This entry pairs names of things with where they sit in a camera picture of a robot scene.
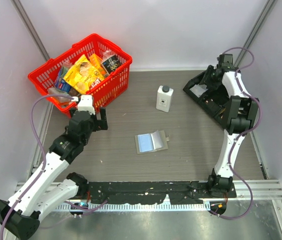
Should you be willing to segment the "grey leather card holder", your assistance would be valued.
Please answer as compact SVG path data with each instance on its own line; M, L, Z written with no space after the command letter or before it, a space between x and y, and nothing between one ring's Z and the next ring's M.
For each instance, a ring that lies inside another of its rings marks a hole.
M135 136L137 154L153 153L168 149L169 138L164 130L152 133L138 134Z

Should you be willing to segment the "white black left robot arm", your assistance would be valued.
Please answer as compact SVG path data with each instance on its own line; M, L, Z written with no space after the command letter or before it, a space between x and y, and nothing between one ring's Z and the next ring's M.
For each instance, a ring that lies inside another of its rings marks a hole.
M59 204L75 197L82 199L88 192L88 181L73 172L49 193L45 191L74 159L83 152L92 132L107 130L106 109L100 108L98 119L89 110L76 110L45 155L40 167L9 200L0 200L1 232L9 231L19 240L31 238L40 222Z

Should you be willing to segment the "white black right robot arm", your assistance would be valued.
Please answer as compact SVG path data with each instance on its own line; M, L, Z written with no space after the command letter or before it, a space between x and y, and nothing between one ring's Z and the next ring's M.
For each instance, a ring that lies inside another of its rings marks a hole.
M204 103L216 102L214 94L222 91L227 102L222 105L221 127L224 140L219 159L208 177L206 190L211 197L231 191L234 165L240 146L255 124L258 100L246 90L238 67L233 65L233 55L223 53L216 66L208 66L200 85L206 88Z

